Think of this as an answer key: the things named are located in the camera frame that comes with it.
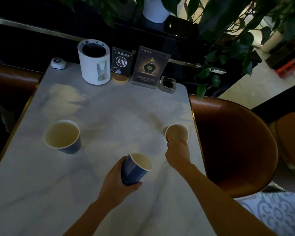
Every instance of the brown leather chair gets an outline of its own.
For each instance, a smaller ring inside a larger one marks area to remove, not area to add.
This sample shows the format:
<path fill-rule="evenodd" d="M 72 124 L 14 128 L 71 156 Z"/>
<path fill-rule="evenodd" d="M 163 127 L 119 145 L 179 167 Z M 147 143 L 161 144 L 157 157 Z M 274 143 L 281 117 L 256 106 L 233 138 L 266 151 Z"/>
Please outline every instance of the brown leather chair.
<path fill-rule="evenodd" d="M 0 105 L 13 112 L 15 121 L 36 90 L 36 84 L 41 76 L 41 72 L 0 64 Z M 0 152 L 9 135 L 4 124 L 0 122 Z"/>
<path fill-rule="evenodd" d="M 239 104 L 189 96 L 207 177 L 233 198 L 263 190 L 278 161 L 277 145 L 266 124 Z"/>
<path fill-rule="evenodd" d="M 278 148 L 279 164 L 273 183 L 279 189 L 295 192 L 295 112 L 270 124 Z"/>

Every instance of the table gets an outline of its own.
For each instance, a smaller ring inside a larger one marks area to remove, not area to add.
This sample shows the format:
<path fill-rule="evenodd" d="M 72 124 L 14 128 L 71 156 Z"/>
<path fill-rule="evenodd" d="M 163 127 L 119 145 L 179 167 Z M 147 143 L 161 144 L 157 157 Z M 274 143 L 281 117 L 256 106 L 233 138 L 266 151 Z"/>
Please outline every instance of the table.
<path fill-rule="evenodd" d="M 70 119 L 82 150 L 48 148 L 45 128 Z M 112 81 L 85 82 L 80 65 L 48 67 L 0 162 L 0 235 L 61 235 L 96 200 L 119 158 L 136 150 L 153 169 L 143 186 L 102 221 L 95 235 L 215 235 L 185 180 L 169 166 L 163 129 L 189 130 L 191 162 L 205 174 L 186 88 L 174 94 Z"/>

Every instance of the rabbit illustration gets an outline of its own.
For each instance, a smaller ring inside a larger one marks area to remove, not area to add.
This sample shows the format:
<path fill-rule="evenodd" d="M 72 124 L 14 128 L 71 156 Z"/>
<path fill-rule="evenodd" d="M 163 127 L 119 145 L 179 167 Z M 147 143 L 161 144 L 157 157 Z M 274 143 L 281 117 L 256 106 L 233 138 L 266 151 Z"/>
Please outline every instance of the rabbit illustration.
<path fill-rule="evenodd" d="M 101 69 L 99 64 L 97 64 L 97 72 L 98 72 L 98 81 L 102 81 L 105 79 L 108 79 L 107 75 L 107 61 L 105 61 L 105 67 L 104 69 Z"/>

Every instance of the right hand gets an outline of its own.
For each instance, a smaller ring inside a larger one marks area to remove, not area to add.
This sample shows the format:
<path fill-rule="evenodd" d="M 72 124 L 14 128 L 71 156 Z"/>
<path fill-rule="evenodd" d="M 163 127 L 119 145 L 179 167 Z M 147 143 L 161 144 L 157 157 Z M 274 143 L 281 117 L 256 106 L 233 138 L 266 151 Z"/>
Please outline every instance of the right hand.
<path fill-rule="evenodd" d="M 167 137 L 166 159 L 170 166 L 177 170 L 183 163 L 190 163 L 190 153 L 185 140 Z"/>

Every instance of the hand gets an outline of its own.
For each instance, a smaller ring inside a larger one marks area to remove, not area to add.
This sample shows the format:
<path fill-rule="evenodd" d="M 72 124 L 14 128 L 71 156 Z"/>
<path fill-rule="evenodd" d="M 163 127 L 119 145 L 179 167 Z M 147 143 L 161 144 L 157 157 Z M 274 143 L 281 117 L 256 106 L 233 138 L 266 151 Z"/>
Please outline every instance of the hand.
<path fill-rule="evenodd" d="M 142 186 L 142 182 L 138 182 L 131 186 L 126 186 L 121 180 L 121 167 L 126 156 L 122 157 L 106 175 L 98 200 L 107 202 L 111 209 L 120 205 L 128 195 L 135 192 Z"/>
<path fill-rule="evenodd" d="M 170 137 L 168 137 L 167 140 L 169 143 L 167 143 L 168 149 L 165 156 L 169 165 L 177 170 L 181 164 L 190 163 L 190 153 L 187 142 Z"/>

